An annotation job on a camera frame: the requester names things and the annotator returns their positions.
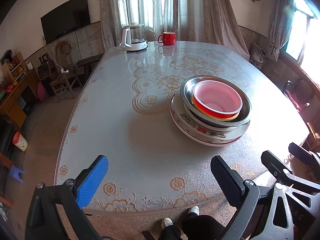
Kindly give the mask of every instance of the television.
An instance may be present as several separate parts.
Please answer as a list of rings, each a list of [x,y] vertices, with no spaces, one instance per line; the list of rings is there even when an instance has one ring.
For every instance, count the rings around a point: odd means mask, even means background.
[[[89,25],[88,0],[70,0],[41,17],[46,43]]]

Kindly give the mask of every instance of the white kettle base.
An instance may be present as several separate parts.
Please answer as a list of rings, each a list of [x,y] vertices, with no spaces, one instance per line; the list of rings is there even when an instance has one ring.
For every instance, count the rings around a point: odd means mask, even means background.
[[[147,47],[147,41],[136,43],[136,44],[131,44],[131,47],[126,46],[125,49],[128,51],[137,51],[137,50],[142,50]]]

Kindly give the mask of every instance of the black cable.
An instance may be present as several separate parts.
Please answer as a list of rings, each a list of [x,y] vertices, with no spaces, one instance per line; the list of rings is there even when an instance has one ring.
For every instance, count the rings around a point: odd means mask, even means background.
[[[75,31],[75,34],[76,34],[76,38],[77,38],[77,43],[78,43],[78,50],[79,50],[80,59],[82,60],[81,53],[80,53],[80,49],[79,49],[78,36],[77,36],[77,32],[76,32],[76,31]]]
[[[93,35],[95,35],[95,34],[96,34],[97,32],[99,32],[99,31],[101,31],[101,29],[97,30],[97,31],[96,31],[94,34],[92,34],[90,37],[84,39],[83,41],[80,41],[80,43],[86,41],[87,39],[90,39]]]

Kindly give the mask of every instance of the glass kettle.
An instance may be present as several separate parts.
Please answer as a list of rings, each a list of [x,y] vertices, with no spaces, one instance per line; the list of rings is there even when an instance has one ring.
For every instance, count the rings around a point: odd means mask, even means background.
[[[144,24],[132,23],[125,26],[122,32],[120,47],[130,51],[137,51],[147,47]]]

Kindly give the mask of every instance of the white wall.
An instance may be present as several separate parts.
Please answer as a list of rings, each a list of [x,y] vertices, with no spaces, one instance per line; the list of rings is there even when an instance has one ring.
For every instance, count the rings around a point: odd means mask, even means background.
[[[69,0],[17,0],[0,25],[0,55],[18,47],[24,58],[40,49],[42,25],[40,18]],[[100,20],[99,0],[88,0],[91,22]]]
[[[269,16],[273,0],[230,0],[237,22],[240,26],[268,35]]]

